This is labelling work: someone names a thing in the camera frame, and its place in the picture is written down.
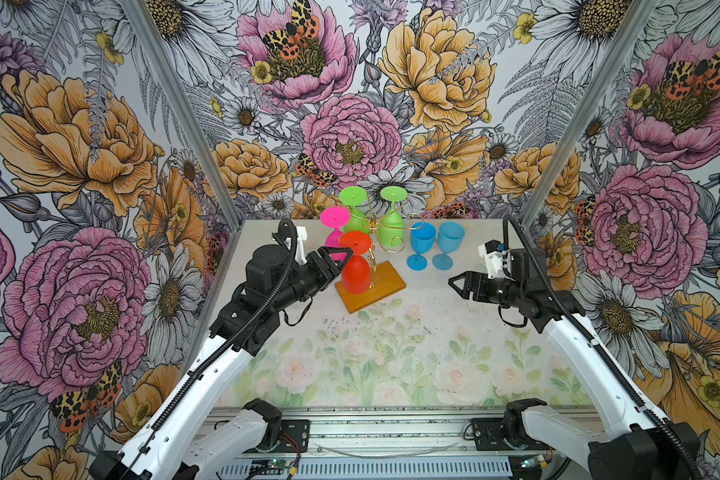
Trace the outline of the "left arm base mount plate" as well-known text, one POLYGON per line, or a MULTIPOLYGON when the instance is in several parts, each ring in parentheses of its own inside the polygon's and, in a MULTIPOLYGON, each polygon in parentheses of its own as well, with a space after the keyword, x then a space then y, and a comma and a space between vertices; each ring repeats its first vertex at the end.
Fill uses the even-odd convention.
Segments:
POLYGON ((301 454, 309 448, 311 422, 306 419, 290 419, 281 422, 281 430, 275 443, 262 453, 301 454))

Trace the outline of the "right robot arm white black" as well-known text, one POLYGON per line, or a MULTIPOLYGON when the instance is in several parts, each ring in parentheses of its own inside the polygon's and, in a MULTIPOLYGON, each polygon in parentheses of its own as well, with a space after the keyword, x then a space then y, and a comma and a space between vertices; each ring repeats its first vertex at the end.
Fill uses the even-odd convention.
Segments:
POLYGON ((544 444, 594 479, 698 479, 699 435, 675 423, 643 393, 567 291, 541 279, 517 281, 467 271, 449 286, 463 299, 515 308, 565 360, 602 423, 586 427, 537 398, 505 407, 502 437, 512 447, 544 444))

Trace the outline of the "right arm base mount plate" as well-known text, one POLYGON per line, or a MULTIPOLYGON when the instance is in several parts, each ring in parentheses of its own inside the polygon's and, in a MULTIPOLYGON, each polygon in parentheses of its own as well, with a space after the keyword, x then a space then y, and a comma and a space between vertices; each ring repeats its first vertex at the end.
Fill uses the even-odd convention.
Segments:
POLYGON ((514 450, 507 440, 504 421, 500 418, 475 418, 467 429, 475 449, 480 452, 514 450))

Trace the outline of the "red wine glass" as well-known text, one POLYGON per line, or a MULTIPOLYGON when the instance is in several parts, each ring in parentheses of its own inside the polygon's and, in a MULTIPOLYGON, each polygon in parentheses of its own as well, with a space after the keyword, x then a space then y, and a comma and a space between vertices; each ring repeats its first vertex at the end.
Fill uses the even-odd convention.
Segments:
POLYGON ((370 251, 372 241, 368 234, 350 231, 340 237, 340 245, 352 250, 342 272, 343 288, 350 294, 362 294, 371 286, 371 267, 364 257, 370 251))

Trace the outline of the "blue wine glass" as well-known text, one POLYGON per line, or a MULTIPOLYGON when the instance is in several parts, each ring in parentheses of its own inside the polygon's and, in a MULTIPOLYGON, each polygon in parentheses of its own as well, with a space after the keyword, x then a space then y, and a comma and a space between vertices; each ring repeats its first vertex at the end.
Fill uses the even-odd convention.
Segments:
POLYGON ((422 271, 427 267, 428 261, 424 254, 434 245, 436 235, 436 228, 427 222, 417 222, 411 227, 409 245, 413 254, 406 261, 409 269, 422 271))
POLYGON ((465 228, 456 222, 442 223, 438 229, 437 244, 440 253, 433 257, 433 265, 438 270, 450 270, 453 267, 451 254, 462 244, 465 228))

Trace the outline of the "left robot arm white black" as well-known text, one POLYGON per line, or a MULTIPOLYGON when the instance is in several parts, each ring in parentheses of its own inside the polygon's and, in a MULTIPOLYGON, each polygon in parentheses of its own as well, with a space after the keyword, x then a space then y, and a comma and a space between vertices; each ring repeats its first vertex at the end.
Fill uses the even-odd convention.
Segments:
POLYGON ((280 436, 281 411, 263 400, 215 432, 198 439, 231 383, 245 370, 286 317, 340 277, 352 252, 320 247, 297 261, 287 241, 257 248, 246 278, 212 323, 191 369, 146 425, 117 451, 98 455, 94 479, 211 479, 235 457, 269 449, 280 436))

